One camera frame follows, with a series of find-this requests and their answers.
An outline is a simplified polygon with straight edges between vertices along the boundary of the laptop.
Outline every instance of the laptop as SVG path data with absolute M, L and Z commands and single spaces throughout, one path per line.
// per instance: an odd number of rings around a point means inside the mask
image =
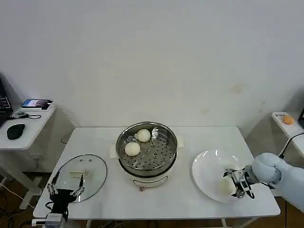
M 6 95 L 4 86 L 0 78 L 0 127 L 4 124 L 4 122 L 12 113 L 13 108 L 10 105 L 8 96 Z

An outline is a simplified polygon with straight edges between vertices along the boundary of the computer mouse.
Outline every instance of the computer mouse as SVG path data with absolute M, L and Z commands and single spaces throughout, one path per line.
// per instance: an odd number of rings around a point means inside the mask
M 7 130 L 8 139 L 14 140 L 19 138 L 22 135 L 24 128 L 25 124 L 22 123 L 9 127 Z

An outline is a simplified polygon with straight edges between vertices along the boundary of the robotic arm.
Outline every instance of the robotic arm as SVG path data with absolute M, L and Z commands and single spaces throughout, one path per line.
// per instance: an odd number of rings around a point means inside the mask
M 241 170 L 226 169 L 224 176 L 229 175 L 236 193 L 232 196 L 241 198 L 248 194 L 254 199 L 250 185 L 266 183 L 280 191 L 282 197 L 304 212 L 304 169 L 293 167 L 272 153 L 257 156 L 252 165 Z
M 47 190 L 51 201 L 46 204 L 46 207 L 51 210 L 45 219 L 33 219 L 32 226 L 43 225 L 45 228 L 64 228 L 68 218 L 68 205 L 74 202 L 84 191 L 84 177 L 81 175 L 79 187 L 77 190 L 57 189 L 55 183 L 60 172 L 53 178 L 51 183 L 47 184 Z

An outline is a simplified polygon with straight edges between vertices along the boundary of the glass lid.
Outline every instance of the glass lid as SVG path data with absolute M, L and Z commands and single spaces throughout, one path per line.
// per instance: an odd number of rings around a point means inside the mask
M 100 157 L 86 154 L 72 158 L 58 172 L 57 189 L 77 190 L 83 175 L 85 191 L 73 202 L 79 203 L 101 189 L 107 176 L 107 166 Z

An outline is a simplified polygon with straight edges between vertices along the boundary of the white desk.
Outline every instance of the white desk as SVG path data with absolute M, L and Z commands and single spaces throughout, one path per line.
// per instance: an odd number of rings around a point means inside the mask
M 287 125 L 283 123 L 282 117 L 284 115 L 292 116 L 295 119 L 294 124 Z M 288 114 L 284 112 L 275 112 L 272 113 L 271 116 L 288 138 L 291 138 L 292 136 L 299 134 L 300 131 L 304 131 L 303 127 L 301 127 L 297 121 L 298 118 L 292 114 Z M 293 143 L 294 147 L 298 150 L 299 154 L 302 157 L 304 157 L 304 135 L 299 135 L 295 137 L 291 142 Z
M 71 158 L 81 154 L 96 154 L 104 159 L 108 176 L 93 197 L 69 205 L 70 219 L 218 219 L 275 216 L 280 213 L 270 189 L 253 185 L 256 199 L 246 197 L 236 203 L 220 203 L 210 199 L 196 186 L 191 166 L 202 151 L 217 148 L 233 151 L 251 163 L 253 156 L 237 127 L 172 127 L 185 142 L 179 149 L 176 167 L 167 182 L 154 188 L 138 191 L 118 160 L 110 159 L 111 145 L 124 128 L 76 128 L 50 177 Z M 34 210 L 34 217 L 45 218 L 49 210 L 49 194 L 44 189 Z
M 16 164 L 11 160 L 8 153 L 10 151 L 23 151 L 28 149 L 49 118 L 54 113 L 56 107 L 49 107 L 45 112 L 26 112 L 29 115 L 39 114 L 40 119 L 13 119 L 7 120 L 0 128 L 0 167 L 3 168 L 9 175 L 23 184 L 29 191 L 27 192 L 24 201 L 20 205 L 20 209 L 25 209 L 28 206 L 28 202 L 34 195 L 40 195 L 41 189 L 37 186 L 41 178 L 36 178 L 32 182 L 21 170 L 16 167 Z M 9 140 L 7 138 L 7 129 L 15 124 L 25 124 L 25 129 L 20 138 L 15 140 Z

